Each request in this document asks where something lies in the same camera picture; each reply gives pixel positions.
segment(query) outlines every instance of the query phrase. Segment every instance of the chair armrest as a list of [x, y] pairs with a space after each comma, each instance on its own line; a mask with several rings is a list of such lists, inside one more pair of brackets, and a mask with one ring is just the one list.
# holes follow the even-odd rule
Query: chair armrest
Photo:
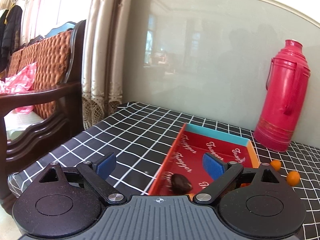
[[6, 116], [11, 110], [18, 107], [49, 103], [77, 92], [81, 92], [80, 82], [68, 82], [23, 93], [1, 94], [0, 117]]

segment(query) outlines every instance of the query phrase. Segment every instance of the black jacket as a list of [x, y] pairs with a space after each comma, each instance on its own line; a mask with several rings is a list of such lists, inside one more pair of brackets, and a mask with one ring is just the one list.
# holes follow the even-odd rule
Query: black jacket
[[9, 10], [5, 10], [0, 17], [0, 44], [2, 44], [2, 39], [3, 39], [3, 34], [4, 34], [4, 29], [5, 29], [4, 21], [7, 16], [8, 11]]
[[7, 15], [7, 25], [4, 29], [1, 44], [0, 72], [2, 72], [8, 63], [8, 56], [17, 50], [15, 48], [15, 37], [20, 36], [22, 9], [15, 5], [11, 8]]

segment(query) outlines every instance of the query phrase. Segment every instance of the floor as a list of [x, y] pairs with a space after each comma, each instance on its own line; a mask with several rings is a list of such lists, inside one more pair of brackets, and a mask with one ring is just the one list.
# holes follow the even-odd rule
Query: floor
[[0, 240], [17, 240], [21, 233], [13, 218], [0, 206]]

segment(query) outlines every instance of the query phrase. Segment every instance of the table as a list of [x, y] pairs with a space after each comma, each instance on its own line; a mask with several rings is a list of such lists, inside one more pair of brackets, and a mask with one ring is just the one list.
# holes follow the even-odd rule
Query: table
[[117, 156], [117, 166], [107, 182], [127, 197], [146, 195], [184, 123], [250, 139], [260, 162], [281, 160], [282, 176], [292, 170], [299, 171], [301, 182], [294, 190], [307, 209], [299, 237], [319, 238], [320, 149], [292, 142], [287, 152], [273, 152], [256, 142], [250, 130], [139, 102], [119, 106], [112, 116], [81, 132], [24, 171], [12, 174], [8, 178], [9, 187], [19, 196], [50, 162], [59, 161], [61, 166], [71, 167], [84, 160], [94, 162], [112, 151]]

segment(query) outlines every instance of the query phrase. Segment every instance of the wooden chair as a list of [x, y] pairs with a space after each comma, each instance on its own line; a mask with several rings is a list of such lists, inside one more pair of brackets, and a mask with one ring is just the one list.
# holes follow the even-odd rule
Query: wooden chair
[[[12, 55], [9, 74], [38, 62], [34, 91], [0, 95], [0, 204], [11, 214], [16, 197], [8, 175], [23, 171], [42, 156], [83, 130], [81, 70], [85, 21], [72, 31], [59, 33]], [[4, 116], [11, 110], [34, 105], [44, 120], [29, 126], [7, 142]]]

